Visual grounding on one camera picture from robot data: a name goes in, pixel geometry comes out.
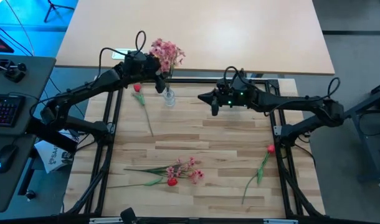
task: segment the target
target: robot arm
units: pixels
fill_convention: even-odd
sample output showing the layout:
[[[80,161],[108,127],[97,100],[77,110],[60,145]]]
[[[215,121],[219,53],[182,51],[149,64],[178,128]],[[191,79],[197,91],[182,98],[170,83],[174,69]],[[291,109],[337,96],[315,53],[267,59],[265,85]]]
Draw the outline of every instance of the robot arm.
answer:
[[[309,119],[311,122],[293,126],[288,124],[282,129],[280,137],[292,146],[299,134],[313,131],[320,126],[336,127],[344,121],[343,105],[337,101],[327,96],[277,96],[257,88],[252,80],[245,78],[243,70],[236,72],[230,83],[222,78],[217,81],[216,86],[211,92],[198,95],[200,100],[211,105],[213,116],[217,116],[219,107],[222,106],[244,106],[264,113],[273,113],[276,109],[314,113],[316,117]]]
[[[157,92],[162,93],[165,89],[164,77],[156,74],[160,66],[159,60],[154,55],[137,51],[129,52],[124,62],[120,62],[112,69],[104,72],[95,81],[67,90],[65,93],[55,96],[53,100],[49,100],[40,113],[42,119],[56,130],[80,126],[70,125],[70,121],[81,122],[69,118],[68,113],[71,106],[103,92],[128,88],[128,85],[132,83],[154,80]]]

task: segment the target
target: floor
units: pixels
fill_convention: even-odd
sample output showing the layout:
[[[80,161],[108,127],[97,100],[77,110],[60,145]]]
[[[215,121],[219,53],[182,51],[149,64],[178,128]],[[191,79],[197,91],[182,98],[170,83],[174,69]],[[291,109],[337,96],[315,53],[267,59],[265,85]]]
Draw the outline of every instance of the floor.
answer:
[[[43,18],[48,7],[46,0],[9,2],[23,24],[28,27],[36,55],[55,57],[72,11],[59,9],[59,15],[52,12],[50,21],[44,24]],[[313,2],[323,30],[380,30],[380,0]],[[73,7],[76,5],[73,0],[56,0],[54,3]],[[4,1],[0,1],[0,25],[20,43],[29,47]],[[332,97],[345,108],[350,108],[365,99],[370,89],[380,84],[380,35],[326,35],[325,40],[336,77],[341,78],[341,86]],[[64,90],[91,80],[95,73],[94,69],[56,68],[52,79]],[[176,75],[206,77],[220,74],[178,72]],[[294,78],[297,81],[300,95],[325,94],[331,80],[331,77],[301,75],[286,75],[285,78]],[[48,83],[46,91],[48,95],[57,93],[51,83]],[[87,102],[82,102],[79,108],[85,111],[86,105]],[[81,116],[76,109],[71,113],[73,116]],[[380,118],[366,117],[365,122],[366,128],[371,129],[371,132],[380,129]],[[356,180],[356,176],[366,172],[367,167],[353,124],[348,120],[338,128],[320,128],[313,132],[310,141],[326,213],[334,218],[380,222],[378,181],[360,184]],[[374,138],[371,144],[377,145]],[[8,210],[0,213],[0,219],[59,213],[69,171],[69,167],[48,175],[44,171],[36,171],[30,189],[37,193],[37,198],[26,202],[24,197],[15,196]]]

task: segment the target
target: glass vase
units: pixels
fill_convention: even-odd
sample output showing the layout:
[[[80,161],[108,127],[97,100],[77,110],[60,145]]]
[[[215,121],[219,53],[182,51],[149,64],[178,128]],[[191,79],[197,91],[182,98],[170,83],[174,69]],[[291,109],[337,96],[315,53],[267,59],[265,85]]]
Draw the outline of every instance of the glass vase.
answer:
[[[166,106],[175,105],[175,92],[171,88],[165,88],[163,92],[163,97],[164,97]]]

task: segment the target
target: wooden table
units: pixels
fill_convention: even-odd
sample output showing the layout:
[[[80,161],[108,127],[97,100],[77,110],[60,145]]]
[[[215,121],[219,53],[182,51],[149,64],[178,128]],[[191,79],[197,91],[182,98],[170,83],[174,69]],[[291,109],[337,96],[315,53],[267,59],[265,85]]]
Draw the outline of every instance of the wooden table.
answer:
[[[280,79],[279,84],[283,96],[297,95],[293,79]],[[253,181],[250,184],[245,203],[241,205],[245,185],[261,164],[267,146],[273,143],[269,118],[253,110],[227,106],[220,108],[218,116],[212,116],[210,106],[198,100],[197,95],[211,91],[213,86],[172,84],[176,105],[167,108],[154,85],[144,84],[143,93],[154,137],[148,129],[144,110],[131,96],[132,86],[124,91],[103,216],[117,217],[124,209],[132,207],[139,217],[285,217],[274,157],[267,162],[262,183],[257,185]],[[86,120],[102,120],[106,97],[107,94],[100,94],[90,99]],[[285,117],[290,124],[303,120],[300,111],[285,111]],[[297,144],[310,150],[308,144]],[[67,210],[89,185],[95,149],[96,145],[92,145],[75,155],[64,198]],[[297,148],[292,152],[301,190],[315,208],[324,213],[312,158]],[[197,185],[180,180],[174,187],[164,184],[118,187],[143,184],[157,178],[125,168],[166,166],[178,157],[189,156],[199,160],[201,163],[197,167],[206,173],[205,179]],[[289,194],[295,210],[291,190]]]
[[[97,67],[103,47],[134,49],[139,30],[145,52],[157,38],[182,48],[180,70],[334,74],[312,0],[80,0],[56,66]],[[103,67],[117,63],[104,53]]]

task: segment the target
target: keyboard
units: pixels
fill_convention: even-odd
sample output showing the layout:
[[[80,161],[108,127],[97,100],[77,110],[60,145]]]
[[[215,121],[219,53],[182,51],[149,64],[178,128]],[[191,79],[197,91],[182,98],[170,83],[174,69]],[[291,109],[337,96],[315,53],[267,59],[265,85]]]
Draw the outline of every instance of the keyboard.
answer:
[[[0,95],[0,126],[14,127],[24,100],[24,96]]]

